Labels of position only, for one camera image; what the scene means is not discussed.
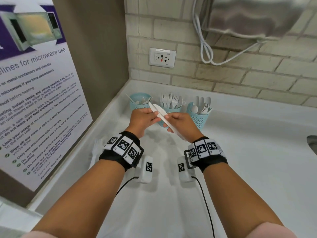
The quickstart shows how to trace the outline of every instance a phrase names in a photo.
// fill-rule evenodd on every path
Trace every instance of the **pink sleeve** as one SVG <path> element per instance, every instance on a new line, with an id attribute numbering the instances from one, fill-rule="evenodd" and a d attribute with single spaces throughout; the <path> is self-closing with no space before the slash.
<path id="1" fill-rule="evenodd" d="M 57 238 L 57 237 L 44 233 L 44 232 L 40 232 L 40 231 L 31 231 L 30 233 L 23 235 L 21 238 Z"/>
<path id="2" fill-rule="evenodd" d="M 246 238 L 297 238 L 293 232 L 284 226 L 263 223 L 255 228 Z"/>

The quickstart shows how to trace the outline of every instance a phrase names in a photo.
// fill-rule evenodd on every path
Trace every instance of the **electrical outlet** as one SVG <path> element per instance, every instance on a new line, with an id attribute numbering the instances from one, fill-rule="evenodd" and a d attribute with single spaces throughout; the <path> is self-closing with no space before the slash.
<path id="1" fill-rule="evenodd" d="M 176 51 L 150 48 L 149 65 L 174 68 Z"/>

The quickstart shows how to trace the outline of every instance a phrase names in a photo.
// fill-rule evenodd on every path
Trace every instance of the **white cord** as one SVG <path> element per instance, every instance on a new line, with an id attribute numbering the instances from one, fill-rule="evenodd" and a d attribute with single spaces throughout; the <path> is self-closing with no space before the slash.
<path id="1" fill-rule="evenodd" d="M 193 19 L 193 24 L 194 24 L 194 27 L 196 29 L 196 32 L 199 36 L 199 39 L 200 39 L 200 57 L 201 57 L 201 60 L 203 61 L 203 63 L 211 63 L 215 66 L 220 66 L 220 65 L 223 65 L 229 61 L 231 61 L 232 59 L 236 58 L 237 56 L 239 56 L 240 54 L 248 51 L 249 49 L 253 48 L 254 46 L 258 45 L 258 44 L 261 44 L 261 43 L 264 43 L 262 41 L 257 41 L 256 43 L 252 44 L 250 47 L 244 49 L 243 51 L 237 53 L 236 55 L 234 55 L 233 57 L 229 58 L 228 60 L 224 61 L 224 62 L 221 62 L 221 63 L 215 63 L 213 62 L 213 59 L 214 59 L 214 52 L 212 51 L 212 48 L 209 46 L 209 44 L 205 41 L 204 37 L 203 37 L 203 33 L 201 31 L 201 27 L 200 27 L 200 20 L 199 20 L 199 17 L 197 14 L 195 14 L 195 8 L 196 8 L 196 3 L 197 3 L 197 0 L 194 0 L 194 4 L 193 4 L 193 8 L 192 8 L 192 19 Z M 209 58 L 207 61 L 204 59 L 204 50 L 207 54 L 207 57 Z"/>

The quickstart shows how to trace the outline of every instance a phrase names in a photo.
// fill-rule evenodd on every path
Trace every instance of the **microwave illustration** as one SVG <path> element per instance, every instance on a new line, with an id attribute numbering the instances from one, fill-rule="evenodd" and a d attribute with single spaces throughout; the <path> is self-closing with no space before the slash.
<path id="1" fill-rule="evenodd" d="M 54 12 L 0 12 L 0 17 L 20 51 L 63 37 Z"/>

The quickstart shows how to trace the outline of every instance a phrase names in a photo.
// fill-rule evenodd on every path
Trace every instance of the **blue basket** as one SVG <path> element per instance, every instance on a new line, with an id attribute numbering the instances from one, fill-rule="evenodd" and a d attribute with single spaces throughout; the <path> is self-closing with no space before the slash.
<path id="1" fill-rule="evenodd" d="M 175 112 L 179 113 L 179 112 L 180 112 L 180 109 L 182 108 L 182 106 L 180 106 L 179 108 L 173 108 L 173 109 L 171 109 L 171 108 L 164 108 L 164 107 L 162 107 L 162 106 L 161 106 L 161 108 L 164 109 L 168 114 L 170 114 L 170 113 L 175 113 Z M 158 122 L 158 124 L 163 127 L 164 121 L 160 121 L 160 122 Z"/>
<path id="2" fill-rule="evenodd" d="M 193 113 L 192 112 L 193 104 L 194 104 L 193 102 L 188 104 L 187 113 L 192 117 L 192 120 L 196 124 L 197 128 L 201 130 L 204 127 L 209 115 L 199 115 L 199 114 Z"/>
<path id="3" fill-rule="evenodd" d="M 136 101 L 141 101 L 142 98 L 144 98 L 145 100 L 148 100 L 149 98 L 151 98 L 151 95 L 149 94 L 146 94 L 146 93 L 135 93 L 135 94 L 132 94 L 130 96 L 130 98 L 136 102 Z M 135 103 L 132 103 L 131 100 L 130 100 L 130 109 L 131 110 L 134 110 L 134 109 L 137 109 L 137 108 L 149 108 L 149 104 L 135 104 Z"/>

